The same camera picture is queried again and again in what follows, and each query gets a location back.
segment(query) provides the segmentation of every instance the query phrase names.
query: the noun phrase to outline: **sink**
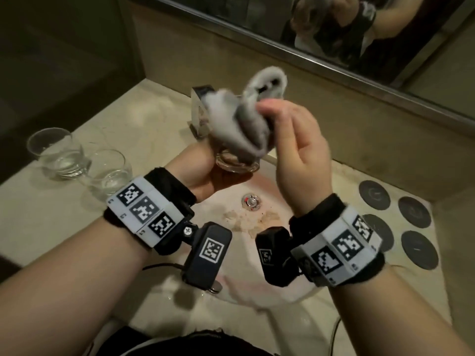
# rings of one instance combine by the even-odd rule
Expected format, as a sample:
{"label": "sink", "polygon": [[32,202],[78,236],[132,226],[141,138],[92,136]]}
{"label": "sink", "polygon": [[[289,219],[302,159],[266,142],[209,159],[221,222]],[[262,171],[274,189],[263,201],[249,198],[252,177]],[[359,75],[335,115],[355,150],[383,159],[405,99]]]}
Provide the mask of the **sink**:
{"label": "sink", "polygon": [[[251,180],[219,191],[193,206],[193,223],[201,227],[205,222],[213,221],[233,233],[216,278],[223,286],[217,295],[219,299],[255,308],[269,308],[296,302],[318,290],[305,276],[297,277],[285,288],[269,285],[264,279],[255,244],[256,235],[271,226],[288,229],[288,221],[292,216],[292,211],[277,188],[275,174],[274,165],[261,161],[261,168]],[[242,198],[247,194],[260,198],[258,210],[250,211],[243,207]],[[183,264],[189,252],[190,247],[183,244],[168,259]]]}

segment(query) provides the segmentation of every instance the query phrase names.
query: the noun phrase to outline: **gray towel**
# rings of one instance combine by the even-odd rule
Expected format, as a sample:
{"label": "gray towel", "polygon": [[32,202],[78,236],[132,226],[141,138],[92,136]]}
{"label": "gray towel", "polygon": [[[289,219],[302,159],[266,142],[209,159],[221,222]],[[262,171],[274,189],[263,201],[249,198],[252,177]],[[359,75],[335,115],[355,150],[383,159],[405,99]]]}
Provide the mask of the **gray towel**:
{"label": "gray towel", "polygon": [[259,71],[240,97],[228,89],[209,92],[203,103],[210,116],[211,134],[220,140],[240,162],[258,161],[273,147],[272,125],[256,111],[262,99],[282,99],[287,77],[278,67]]}

